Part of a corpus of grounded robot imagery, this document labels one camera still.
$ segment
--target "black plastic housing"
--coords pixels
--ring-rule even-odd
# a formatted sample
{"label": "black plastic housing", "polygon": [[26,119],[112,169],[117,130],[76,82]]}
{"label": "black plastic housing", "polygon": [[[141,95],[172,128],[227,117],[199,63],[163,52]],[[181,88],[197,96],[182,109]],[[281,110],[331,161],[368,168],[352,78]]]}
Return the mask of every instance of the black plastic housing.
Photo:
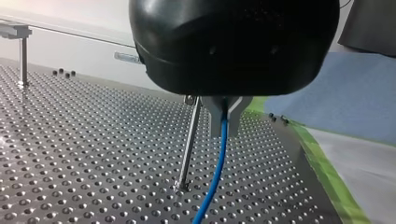
{"label": "black plastic housing", "polygon": [[131,0],[148,76],[190,95],[279,95],[318,74],[338,0]]}

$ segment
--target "silver mounting bracket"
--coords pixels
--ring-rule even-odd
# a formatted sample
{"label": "silver mounting bracket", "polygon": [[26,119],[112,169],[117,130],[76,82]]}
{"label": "silver mounting bracket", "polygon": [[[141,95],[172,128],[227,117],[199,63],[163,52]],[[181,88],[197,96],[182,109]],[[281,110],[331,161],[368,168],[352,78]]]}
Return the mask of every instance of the silver mounting bracket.
{"label": "silver mounting bracket", "polygon": [[[238,135],[239,122],[242,112],[250,105],[252,96],[229,96],[227,98],[228,136]],[[221,137],[221,120],[223,117],[221,96],[205,96],[201,98],[202,104],[209,110],[210,136]]]}
{"label": "silver mounting bracket", "polygon": [[32,34],[32,30],[26,24],[13,21],[0,21],[0,36],[6,39],[20,40],[20,88],[28,86],[27,81],[27,38]]}

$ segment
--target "white wall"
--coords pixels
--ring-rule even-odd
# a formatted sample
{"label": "white wall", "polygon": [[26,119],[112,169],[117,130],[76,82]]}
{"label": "white wall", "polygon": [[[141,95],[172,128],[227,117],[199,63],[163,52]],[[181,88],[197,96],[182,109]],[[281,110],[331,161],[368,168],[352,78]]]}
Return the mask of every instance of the white wall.
{"label": "white wall", "polygon": [[[29,63],[56,69],[62,67],[68,71],[75,70],[78,74],[161,90],[146,75],[144,65],[114,59],[114,52],[137,55],[135,48],[32,29],[33,34],[28,38]],[[19,57],[19,41],[0,38],[0,58],[18,60]]]}
{"label": "white wall", "polygon": [[0,0],[0,19],[134,46],[128,0]]}

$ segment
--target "perforated metal plate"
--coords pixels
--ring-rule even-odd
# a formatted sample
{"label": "perforated metal plate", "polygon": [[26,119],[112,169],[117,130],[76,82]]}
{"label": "perforated metal plate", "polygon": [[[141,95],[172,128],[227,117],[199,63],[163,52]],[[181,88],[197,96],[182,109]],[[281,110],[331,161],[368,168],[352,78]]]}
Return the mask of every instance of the perforated metal plate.
{"label": "perforated metal plate", "polygon": [[[174,191],[191,107],[0,66],[0,223],[189,223],[219,139],[200,117],[188,191]],[[338,223],[282,122],[245,113],[204,223]]]}

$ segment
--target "metal probe rod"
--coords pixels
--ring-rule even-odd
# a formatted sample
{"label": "metal probe rod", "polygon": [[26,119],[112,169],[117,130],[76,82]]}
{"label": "metal probe rod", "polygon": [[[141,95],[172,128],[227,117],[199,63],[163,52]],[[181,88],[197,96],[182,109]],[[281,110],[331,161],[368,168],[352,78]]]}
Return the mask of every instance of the metal probe rod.
{"label": "metal probe rod", "polygon": [[20,86],[24,87],[28,85],[27,82],[27,38],[20,40]]}
{"label": "metal probe rod", "polygon": [[184,150],[184,158],[183,158],[183,163],[181,165],[180,177],[176,182],[176,187],[179,189],[185,189],[187,187],[186,185],[187,172],[189,171],[192,146],[197,131],[199,114],[201,112],[201,105],[202,105],[201,99],[197,98],[195,108],[192,111],[189,135],[187,137],[186,149]]}

